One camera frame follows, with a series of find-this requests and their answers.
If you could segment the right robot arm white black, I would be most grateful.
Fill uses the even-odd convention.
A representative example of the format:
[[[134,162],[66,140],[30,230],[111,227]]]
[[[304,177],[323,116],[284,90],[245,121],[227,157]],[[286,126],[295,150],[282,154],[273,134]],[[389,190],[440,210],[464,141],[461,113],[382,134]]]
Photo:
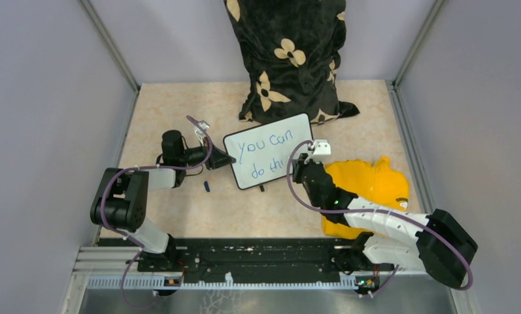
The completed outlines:
[[[479,247],[448,211],[415,214],[369,201],[339,188],[323,165],[305,153],[289,161],[287,172],[288,184],[301,184],[307,193],[309,200],[302,205],[330,222],[363,230],[361,245],[351,252],[358,269],[406,266],[456,290],[472,287],[471,262]]]

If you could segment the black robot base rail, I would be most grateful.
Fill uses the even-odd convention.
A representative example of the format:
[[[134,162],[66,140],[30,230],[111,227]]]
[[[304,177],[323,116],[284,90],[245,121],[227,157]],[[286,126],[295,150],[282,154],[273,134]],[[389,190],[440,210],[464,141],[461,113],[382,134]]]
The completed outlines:
[[[353,290],[379,286],[392,264],[372,264],[352,240],[333,238],[180,238],[163,254],[120,238],[83,247],[75,273],[90,288],[151,290]]]

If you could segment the small black-framed whiteboard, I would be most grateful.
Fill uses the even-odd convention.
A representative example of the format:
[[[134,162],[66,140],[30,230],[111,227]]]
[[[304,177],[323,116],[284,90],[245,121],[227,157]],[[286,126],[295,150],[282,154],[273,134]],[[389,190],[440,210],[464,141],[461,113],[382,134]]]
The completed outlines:
[[[305,113],[226,135],[224,148],[235,159],[231,169],[237,188],[246,190],[286,175],[292,151],[303,141],[312,141]]]

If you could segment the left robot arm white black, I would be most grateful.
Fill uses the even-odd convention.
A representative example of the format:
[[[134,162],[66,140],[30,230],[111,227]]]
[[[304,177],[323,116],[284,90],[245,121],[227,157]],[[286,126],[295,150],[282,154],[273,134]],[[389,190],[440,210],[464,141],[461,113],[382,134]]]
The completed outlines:
[[[148,193],[178,188],[191,169],[213,170],[236,162],[207,136],[200,141],[190,148],[180,131],[169,130],[162,135],[162,153],[154,167],[106,169],[90,209],[92,223],[128,237],[162,270],[174,269],[179,261],[175,240],[147,218]]]

